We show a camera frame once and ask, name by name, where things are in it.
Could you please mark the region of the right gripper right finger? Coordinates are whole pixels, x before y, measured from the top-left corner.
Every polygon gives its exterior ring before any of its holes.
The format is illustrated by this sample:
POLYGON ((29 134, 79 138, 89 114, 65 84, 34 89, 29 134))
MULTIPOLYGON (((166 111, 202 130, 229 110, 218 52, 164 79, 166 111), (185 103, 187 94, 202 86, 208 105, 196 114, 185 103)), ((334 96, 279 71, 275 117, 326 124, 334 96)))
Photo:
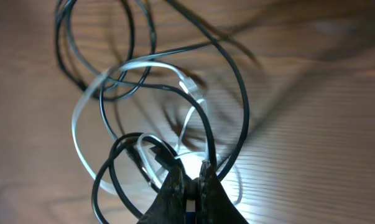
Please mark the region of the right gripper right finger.
POLYGON ((231 203, 209 162, 201 165, 196 205, 199 224, 248 224, 231 203))

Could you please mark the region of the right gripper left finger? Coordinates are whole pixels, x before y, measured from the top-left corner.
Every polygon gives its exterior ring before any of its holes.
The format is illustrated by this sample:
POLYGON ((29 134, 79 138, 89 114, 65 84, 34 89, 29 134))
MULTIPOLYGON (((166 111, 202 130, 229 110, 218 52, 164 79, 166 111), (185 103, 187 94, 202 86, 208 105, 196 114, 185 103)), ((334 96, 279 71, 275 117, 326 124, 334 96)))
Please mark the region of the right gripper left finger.
POLYGON ((167 174, 154 202, 140 217, 138 224, 183 224, 187 199, 184 170, 173 166, 167 174))

